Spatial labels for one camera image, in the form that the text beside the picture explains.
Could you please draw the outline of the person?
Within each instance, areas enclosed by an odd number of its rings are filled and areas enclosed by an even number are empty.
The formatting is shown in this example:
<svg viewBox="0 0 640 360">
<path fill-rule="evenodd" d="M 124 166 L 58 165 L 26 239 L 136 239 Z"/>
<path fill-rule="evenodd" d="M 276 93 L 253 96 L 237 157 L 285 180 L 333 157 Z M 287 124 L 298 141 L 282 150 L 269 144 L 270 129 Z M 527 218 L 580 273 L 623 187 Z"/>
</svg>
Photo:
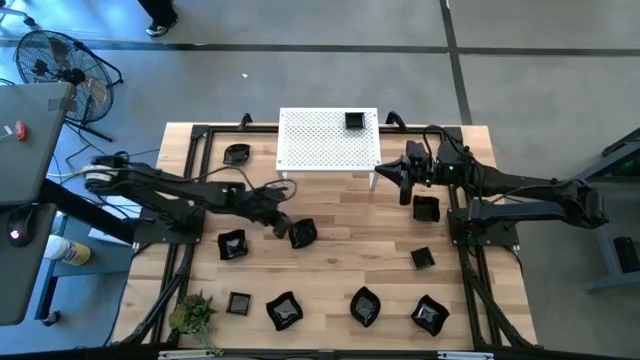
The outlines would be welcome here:
<svg viewBox="0 0 640 360">
<path fill-rule="evenodd" d="M 173 0 L 137 0 L 147 15 L 151 24 L 146 33 L 151 37 L 165 35 L 178 21 L 178 15 L 173 7 Z"/>
</svg>

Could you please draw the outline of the white perforated metal shelf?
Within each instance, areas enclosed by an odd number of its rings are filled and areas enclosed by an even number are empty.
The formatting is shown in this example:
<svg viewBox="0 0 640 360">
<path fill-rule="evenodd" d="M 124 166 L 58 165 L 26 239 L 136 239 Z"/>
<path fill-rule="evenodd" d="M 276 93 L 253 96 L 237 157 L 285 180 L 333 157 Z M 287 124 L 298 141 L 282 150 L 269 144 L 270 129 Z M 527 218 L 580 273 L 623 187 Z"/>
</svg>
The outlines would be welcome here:
<svg viewBox="0 0 640 360">
<path fill-rule="evenodd" d="M 347 130 L 346 112 L 363 112 L 365 128 Z M 369 189 L 378 183 L 382 163 L 376 108 L 282 108 L 275 169 L 282 179 L 293 172 L 362 172 Z"/>
</svg>

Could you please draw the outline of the black wavy square plate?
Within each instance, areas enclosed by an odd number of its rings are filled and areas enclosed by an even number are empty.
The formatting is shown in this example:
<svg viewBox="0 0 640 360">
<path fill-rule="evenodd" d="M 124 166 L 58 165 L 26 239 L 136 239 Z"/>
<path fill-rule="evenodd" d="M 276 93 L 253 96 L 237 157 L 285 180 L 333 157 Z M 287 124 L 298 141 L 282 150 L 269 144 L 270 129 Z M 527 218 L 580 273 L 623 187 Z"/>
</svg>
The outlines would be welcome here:
<svg viewBox="0 0 640 360">
<path fill-rule="evenodd" d="M 303 310 L 292 291 L 284 292 L 268 302 L 266 311 L 277 331 L 283 331 L 304 318 Z"/>
<path fill-rule="evenodd" d="M 413 219 L 421 222 L 440 221 L 440 201 L 437 197 L 414 195 Z"/>
<path fill-rule="evenodd" d="M 249 144 L 232 144 L 224 151 L 223 163 L 229 166 L 241 166 L 249 160 L 250 153 L 251 146 Z"/>
<path fill-rule="evenodd" d="M 217 243 L 221 260 L 231 260 L 248 254 L 246 232 L 242 229 L 219 234 Z"/>
<path fill-rule="evenodd" d="M 449 316 L 449 310 L 429 295 L 424 295 L 418 301 L 415 310 L 410 315 L 416 325 L 426 330 L 433 337 L 436 337 L 441 332 Z"/>
</svg>

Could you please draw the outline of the blue-grey metal stand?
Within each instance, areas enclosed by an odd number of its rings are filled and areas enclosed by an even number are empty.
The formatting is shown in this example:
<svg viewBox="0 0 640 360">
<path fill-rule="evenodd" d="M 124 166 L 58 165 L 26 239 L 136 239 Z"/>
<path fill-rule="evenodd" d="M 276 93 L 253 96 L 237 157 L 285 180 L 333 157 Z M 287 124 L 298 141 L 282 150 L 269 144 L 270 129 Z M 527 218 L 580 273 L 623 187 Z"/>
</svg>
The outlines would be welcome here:
<svg viewBox="0 0 640 360">
<path fill-rule="evenodd" d="M 576 175 L 589 183 L 640 185 L 640 127 L 605 147 L 600 159 Z M 623 273 L 613 240 L 602 226 L 597 229 L 597 244 L 606 267 L 604 277 L 588 282 L 585 289 L 594 293 L 614 287 L 640 285 L 640 271 Z"/>
</svg>

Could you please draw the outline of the small green artificial plant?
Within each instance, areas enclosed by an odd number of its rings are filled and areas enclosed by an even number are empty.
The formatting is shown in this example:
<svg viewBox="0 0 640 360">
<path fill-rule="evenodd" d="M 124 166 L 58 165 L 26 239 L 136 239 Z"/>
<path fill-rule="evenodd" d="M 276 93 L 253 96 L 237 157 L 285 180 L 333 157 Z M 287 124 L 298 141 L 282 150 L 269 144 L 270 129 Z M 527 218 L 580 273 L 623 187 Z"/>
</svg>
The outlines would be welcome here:
<svg viewBox="0 0 640 360">
<path fill-rule="evenodd" d="M 220 357 L 224 352 L 211 339 L 214 327 L 210 318 L 216 313 L 212 302 L 213 297 L 205 298 L 202 292 L 185 296 L 170 314 L 169 326 L 172 331 L 193 338 L 211 355 Z"/>
</svg>

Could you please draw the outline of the grey tape piece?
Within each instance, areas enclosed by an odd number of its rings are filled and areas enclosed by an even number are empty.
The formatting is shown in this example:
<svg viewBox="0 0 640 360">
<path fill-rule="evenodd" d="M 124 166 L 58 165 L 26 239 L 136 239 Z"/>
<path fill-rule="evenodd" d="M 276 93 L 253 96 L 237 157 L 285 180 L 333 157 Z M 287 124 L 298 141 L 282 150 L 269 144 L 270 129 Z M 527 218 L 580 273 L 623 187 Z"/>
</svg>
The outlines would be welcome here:
<svg viewBox="0 0 640 360">
<path fill-rule="evenodd" d="M 48 110 L 49 111 L 65 111 L 65 112 L 76 112 L 77 104 L 72 96 L 70 97 L 61 97 L 61 98 L 53 98 L 48 100 Z"/>
</svg>

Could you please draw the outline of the office chair base leg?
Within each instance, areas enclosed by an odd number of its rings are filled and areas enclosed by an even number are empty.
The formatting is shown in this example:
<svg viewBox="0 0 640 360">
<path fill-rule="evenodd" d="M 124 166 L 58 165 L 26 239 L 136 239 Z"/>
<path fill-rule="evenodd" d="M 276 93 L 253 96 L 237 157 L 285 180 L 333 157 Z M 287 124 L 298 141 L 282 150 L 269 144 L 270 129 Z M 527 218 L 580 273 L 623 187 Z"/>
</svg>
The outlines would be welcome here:
<svg viewBox="0 0 640 360">
<path fill-rule="evenodd" d="M 0 4 L 0 14 L 21 17 L 23 20 L 23 23 L 29 27 L 33 27 L 36 25 L 35 20 L 31 16 L 29 16 L 27 13 L 23 11 L 11 9 L 7 7 L 4 3 Z"/>
</svg>

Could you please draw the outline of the black leaf-shaped plate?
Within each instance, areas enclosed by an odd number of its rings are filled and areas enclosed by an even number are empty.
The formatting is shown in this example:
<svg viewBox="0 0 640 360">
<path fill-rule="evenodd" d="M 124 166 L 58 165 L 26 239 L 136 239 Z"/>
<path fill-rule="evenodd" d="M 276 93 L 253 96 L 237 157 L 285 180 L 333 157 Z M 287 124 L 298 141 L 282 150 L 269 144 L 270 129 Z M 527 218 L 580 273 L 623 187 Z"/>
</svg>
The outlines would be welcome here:
<svg viewBox="0 0 640 360">
<path fill-rule="evenodd" d="M 379 297 L 366 286 L 360 288 L 350 302 L 352 317 L 365 328 L 370 327 L 381 311 Z"/>
<path fill-rule="evenodd" d="M 312 244 L 318 236 L 315 223 L 312 218 L 306 218 L 295 222 L 288 231 L 290 243 L 293 249 L 300 249 Z"/>
</svg>

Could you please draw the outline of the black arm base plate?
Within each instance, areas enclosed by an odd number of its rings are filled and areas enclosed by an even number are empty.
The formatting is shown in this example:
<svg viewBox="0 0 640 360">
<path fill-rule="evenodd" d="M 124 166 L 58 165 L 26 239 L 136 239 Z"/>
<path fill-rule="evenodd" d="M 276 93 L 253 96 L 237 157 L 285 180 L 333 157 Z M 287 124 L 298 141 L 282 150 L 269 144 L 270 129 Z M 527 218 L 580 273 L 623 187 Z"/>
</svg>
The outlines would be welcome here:
<svg viewBox="0 0 640 360">
<path fill-rule="evenodd" d="M 519 238 L 512 222 L 500 221 L 492 225 L 472 225 L 466 208 L 447 212 L 451 241 L 458 246 L 517 246 Z"/>
<path fill-rule="evenodd" d="M 192 211 L 185 221 L 178 221 L 142 208 L 135 222 L 137 243 L 196 244 L 201 240 L 205 211 Z"/>
</svg>

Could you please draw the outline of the black floor fan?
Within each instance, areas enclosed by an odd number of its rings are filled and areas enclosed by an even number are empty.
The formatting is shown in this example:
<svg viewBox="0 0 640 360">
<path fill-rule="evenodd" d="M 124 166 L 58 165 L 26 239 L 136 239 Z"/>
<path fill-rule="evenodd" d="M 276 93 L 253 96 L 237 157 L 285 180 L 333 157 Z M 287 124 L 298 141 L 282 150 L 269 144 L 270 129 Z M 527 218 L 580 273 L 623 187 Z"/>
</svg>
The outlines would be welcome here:
<svg viewBox="0 0 640 360">
<path fill-rule="evenodd" d="M 87 132 L 107 142 L 113 139 L 90 128 L 102 120 L 114 103 L 114 87 L 124 82 L 112 79 L 120 74 L 114 65 L 89 47 L 66 34 L 34 30 L 18 42 L 14 61 L 23 82 L 68 83 L 73 86 L 72 102 L 64 123 L 78 132 Z"/>
</svg>

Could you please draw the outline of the small black box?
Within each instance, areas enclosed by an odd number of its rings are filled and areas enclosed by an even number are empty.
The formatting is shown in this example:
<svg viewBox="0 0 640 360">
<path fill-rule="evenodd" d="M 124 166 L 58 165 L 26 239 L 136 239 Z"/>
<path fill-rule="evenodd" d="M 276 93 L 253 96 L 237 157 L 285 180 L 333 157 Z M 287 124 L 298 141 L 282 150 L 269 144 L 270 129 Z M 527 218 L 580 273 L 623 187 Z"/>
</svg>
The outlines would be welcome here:
<svg viewBox="0 0 640 360">
<path fill-rule="evenodd" d="M 616 254 L 623 273 L 640 271 L 640 258 L 633 240 L 629 237 L 617 237 L 613 240 Z"/>
</svg>

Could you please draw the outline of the grey desk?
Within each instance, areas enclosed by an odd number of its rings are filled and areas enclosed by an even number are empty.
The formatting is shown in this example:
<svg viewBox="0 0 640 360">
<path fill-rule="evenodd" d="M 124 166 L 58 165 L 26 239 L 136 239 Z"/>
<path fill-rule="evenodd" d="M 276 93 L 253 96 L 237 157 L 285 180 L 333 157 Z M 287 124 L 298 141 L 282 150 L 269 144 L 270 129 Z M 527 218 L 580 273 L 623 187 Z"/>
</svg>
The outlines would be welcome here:
<svg viewBox="0 0 640 360">
<path fill-rule="evenodd" d="M 72 96 L 68 83 L 0 86 L 0 131 L 23 121 L 25 142 L 15 135 L 0 140 L 0 326 L 21 323 L 26 315 L 54 217 L 66 213 L 128 244 L 134 227 L 47 178 L 65 111 L 49 111 L 48 100 Z M 34 207 L 34 238 L 13 247 L 7 219 L 18 207 Z"/>
</svg>

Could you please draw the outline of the white bracket plate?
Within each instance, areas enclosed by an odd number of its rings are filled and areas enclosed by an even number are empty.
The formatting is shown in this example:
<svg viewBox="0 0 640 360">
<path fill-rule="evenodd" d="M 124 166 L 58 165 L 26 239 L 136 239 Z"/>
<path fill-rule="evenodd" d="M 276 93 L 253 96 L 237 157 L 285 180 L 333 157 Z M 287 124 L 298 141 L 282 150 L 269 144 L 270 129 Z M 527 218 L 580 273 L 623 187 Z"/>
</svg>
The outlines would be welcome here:
<svg viewBox="0 0 640 360">
<path fill-rule="evenodd" d="M 205 349 L 160 351 L 158 360 L 203 360 L 214 358 L 215 354 Z"/>
<path fill-rule="evenodd" d="M 438 360 L 495 360 L 493 353 L 471 351 L 439 351 Z"/>
</svg>

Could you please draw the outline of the white and yellow bottle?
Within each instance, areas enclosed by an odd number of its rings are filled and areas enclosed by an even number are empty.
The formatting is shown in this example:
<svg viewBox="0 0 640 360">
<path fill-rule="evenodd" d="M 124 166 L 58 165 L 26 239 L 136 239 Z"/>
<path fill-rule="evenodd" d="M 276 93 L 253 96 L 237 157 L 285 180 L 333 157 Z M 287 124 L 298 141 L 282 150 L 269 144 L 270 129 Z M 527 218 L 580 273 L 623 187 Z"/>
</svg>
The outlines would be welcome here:
<svg viewBox="0 0 640 360">
<path fill-rule="evenodd" d="M 91 249 L 81 243 L 51 234 L 43 254 L 45 259 L 60 261 L 73 266 L 85 264 L 91 256 Z"/>
</svg>

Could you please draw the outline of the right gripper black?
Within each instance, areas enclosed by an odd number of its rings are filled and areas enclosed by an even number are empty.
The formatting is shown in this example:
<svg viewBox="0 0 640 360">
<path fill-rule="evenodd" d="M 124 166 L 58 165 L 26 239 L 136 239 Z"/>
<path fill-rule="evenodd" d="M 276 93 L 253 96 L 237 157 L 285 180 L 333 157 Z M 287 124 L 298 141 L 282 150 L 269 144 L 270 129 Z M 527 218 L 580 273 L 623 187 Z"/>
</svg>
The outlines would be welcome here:
<svg viewBox="0 0 640 360">
<path fill-rule="evenodd" d="M 463 186 L 470 176 L 470 151 L 460 149 L 453 143 L 442 143 L 436 158 L 425 150 L 422 143 L 406 144 L 406 159 L 401 155 L 394 161 L 377 165 L 375 172 L 395 185 L 400 186 L 399 204 L 409 205 L 412 200 L 413 184 Z"/>
</svg>

